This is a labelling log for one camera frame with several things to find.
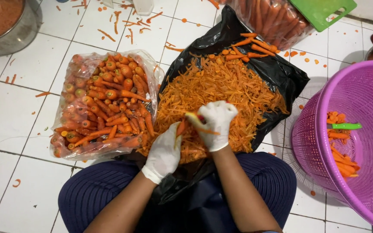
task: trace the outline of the green cutting board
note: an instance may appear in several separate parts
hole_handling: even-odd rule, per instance
[[[294,7],[313,25],[313,27],[321,32],[327,29],[330,25],[347,15],[357,4],[353,0],[289,0]],[[330,22],[327,18],[330,14],[343,8],[345,11]]]

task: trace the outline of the black plastic bag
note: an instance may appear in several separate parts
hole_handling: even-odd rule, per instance
[[[226,5],[222,11],[222,21],[211,28],[204,36],[196,39],[188,46],[169,67],[162,82],[159,93],[163,92],[169,82],[184,73],[194,55],[219,54],[223,49],[242,41],[244,38],[240,33],[249,32],[237,19],[235,12]],[[240,46],[241,52],[255,52],[251,45]],[[287,110],[291,112],[292,104],[296,97],[302,92],[310,80],[305,72],[293,66],[281,56],[267,56],[265,58],[252,58],[247,63],[247,67],[254,70],[264,81],[266,81],[272,91],[278,89],[285,99]],[[267,135],[279,122],[289,115],[278,113],[264,113],[267,120],[258,126],[256,137],[251,142],[253,150],[263,141]],[[215,171],[215,165],[210,159],[202,159],[181,165],[171,176],[163,179],[161,184],[155,188],[152,199],[157,204],[164,204],[174,200],[185,189],[194,183],[202,180],[205,176]]]

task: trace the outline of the clear plastic bag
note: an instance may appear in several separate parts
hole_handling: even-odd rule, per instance
[[[110,57],[118,59],[119,54],[129,58],[129,61],[133,59],[133,62],[142,68],[145,75],[140,77],[141,74],[137,73],[134,68],[130,68],[130,72],[122,72],[127,71],[127,68],[119,67],[119,65],[122,65],[119,62],[115,63],[117,66],[116,70],[118,70],[117,73],[111,71],[113,66],[109,66],[110,69],[108,70],[106,66],[101,64],[102,62],[105,62],[105,64],[112,62]],[[130,63],[126,66],[128,68],[129,66],[134,67],[134,64]],[[126,79],[133,80],[130,75],[133,77],[137,75],[136,80],[139,80],[139,78],[146,79],[144,83],[148,86],[149,92],[145,91],[146,94],[143,96],[146,99],[150,99],[150,102],[143,102],[137,100],[137,98],[128,98],[126,102],[121,96],[122,91],[120,89],[124,88],[124,85],[119,82],[120,78],[118,77],[123,78],[125,81]],[[148,131],[141,130],[142,127],[139,127],[139,119],[143,116],[139,116],[138,112],[142,108],[141,104],[144,104],[143,106],[150,113],[152,121],[155,121],[156,110],[158,109],[158,80],[163,77],[163,70],[144,50],[130,50],[123,53],[108,53],[106,55],[96,53],[74,55],[67,68],[63,91],[52,127],[54,135],[50,144],[51,154],[66,160],[84,161],[115,157],[129,153],[134,148],[141,146],[148,139]],[[106,95],[110,94],[110,92],[104,92],[104,90],[114,90],[117,93],[117,97]],[[140,90],[135,87],[129,92],[142,96]],[[119,110],[115,107],[112,108],[108,104],[118,107]],[[132,115],[128,114],[127,110],[126,112],[120,112],[121,109],[129,109]],[[108,122],[106,120],[115,115],[119,115],[117,119],[122,118],[124,120],[124,118],[127,118],[127,121],[122,124],[114,124],[114,121]],[[130,126],[130,131],[125,128],[127,125]],[[96,138],[81,143],[81,141],[84,141],[82,139],[87,139],[86,137],[94,132],[105,129],[106,131],[110,129],[113,132],[113,128],[118,128],[114,139],[106,140],[109,134],[103,133],[99,137],[94,135],[93,137]]]
[[[303,40],[313,26],[287,0],[219,0],[233,8],[237,17],[264,41],[279,50]]]

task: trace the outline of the white latex glove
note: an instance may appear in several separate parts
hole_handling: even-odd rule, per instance
[[[230,132],[230,122],[237,115],[238,111],[234,105],[226,103],[224,100],[210,102],[206,106],[201,106],[198,114],[202,115],[205,124],[195,116],[195,114],[185,114],[185,117],[195,128],[201,128],[217,132],[220,135],[208,134],[198,131],[199,136],[204,141],[208,151],[219,151],[228,145],[228,134]]]
[[[145,177],[155,184],[159,184],[165,176],[172,174],[178,167],[181,159],[182,135],[178,136],[176,141],[175,137],[179,123],[173,123],[153,142],[146,164],[142,168]]]

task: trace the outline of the white plastic container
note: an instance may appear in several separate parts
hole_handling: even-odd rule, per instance
[[[136,13],[141,16],[149,16],[152,13],[153,0],[133,0],[135,5]]]

